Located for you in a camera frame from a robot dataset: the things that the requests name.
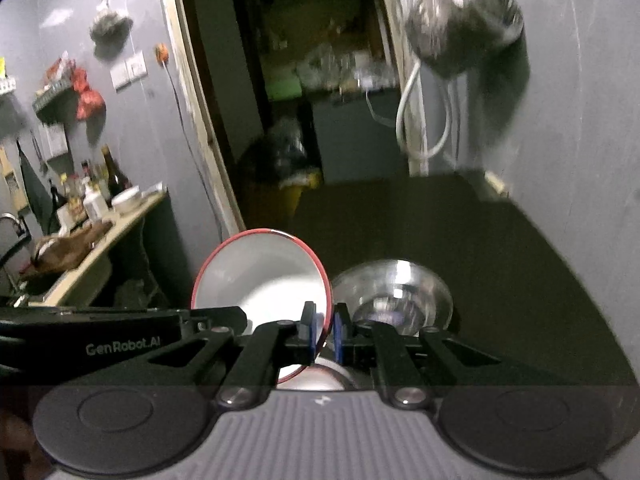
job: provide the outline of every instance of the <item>light switch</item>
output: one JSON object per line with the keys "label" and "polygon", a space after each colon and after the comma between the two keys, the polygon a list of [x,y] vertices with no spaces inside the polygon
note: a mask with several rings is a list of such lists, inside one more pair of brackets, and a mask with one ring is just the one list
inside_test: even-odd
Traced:
{"label": "light switch", "polygon": [[111,68],[111,83],[116,90],[129,83],[129,72],[126,63],[118,63]]}
{"label": "light switch", "polygon": [[135,81],[146,75],[145,56],[142,51],[127,59],[126,63],[130,81]]}

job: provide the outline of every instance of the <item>stainless steel bowl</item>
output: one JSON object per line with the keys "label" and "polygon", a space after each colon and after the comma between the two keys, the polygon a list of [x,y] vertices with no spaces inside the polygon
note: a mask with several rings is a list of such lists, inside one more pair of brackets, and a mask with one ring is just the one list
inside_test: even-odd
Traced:
{"label": "stainless steel bowl", "polygon": [[429,269],[405,260],[379,260],[352,267],[332,282],[334,303],[346,303],[354,322],[389,323],[401,335],[423,326],[446,328],[453,301],[447,285]]}

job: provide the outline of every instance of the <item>orange plug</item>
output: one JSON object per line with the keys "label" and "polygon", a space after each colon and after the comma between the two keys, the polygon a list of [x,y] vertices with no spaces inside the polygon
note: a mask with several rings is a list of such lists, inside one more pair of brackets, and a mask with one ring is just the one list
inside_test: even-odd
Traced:
{"label": "orange plug", "polygon": [[166,65],[169,62],[169,50],[164,43],[158,43],[155,46],[156,61],[159,65]]}

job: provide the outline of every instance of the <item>gray ribbed surface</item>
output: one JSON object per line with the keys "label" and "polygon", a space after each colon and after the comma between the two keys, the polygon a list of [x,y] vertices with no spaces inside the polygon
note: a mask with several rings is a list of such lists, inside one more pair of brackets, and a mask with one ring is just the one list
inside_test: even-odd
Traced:
{"label": "gray ribbed surface", "polygon": [[[50,480],[75,478],[57,472]],[[190,457],[153,480],[507,480],[451,450],[422,413],[375,392],[274,391],[227,413]]]}

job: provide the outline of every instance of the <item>white bowl on counter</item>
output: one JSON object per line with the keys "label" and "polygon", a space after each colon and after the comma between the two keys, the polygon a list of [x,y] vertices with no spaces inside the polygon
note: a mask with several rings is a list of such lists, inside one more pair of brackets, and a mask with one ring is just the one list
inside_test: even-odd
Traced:
{"label": "white bowl on counter", "polygon": [[142,193],[138,186],[130,187],[119,193],[111,200],[111,207],[119,215],[126,215],[137,209],[142,204]]}

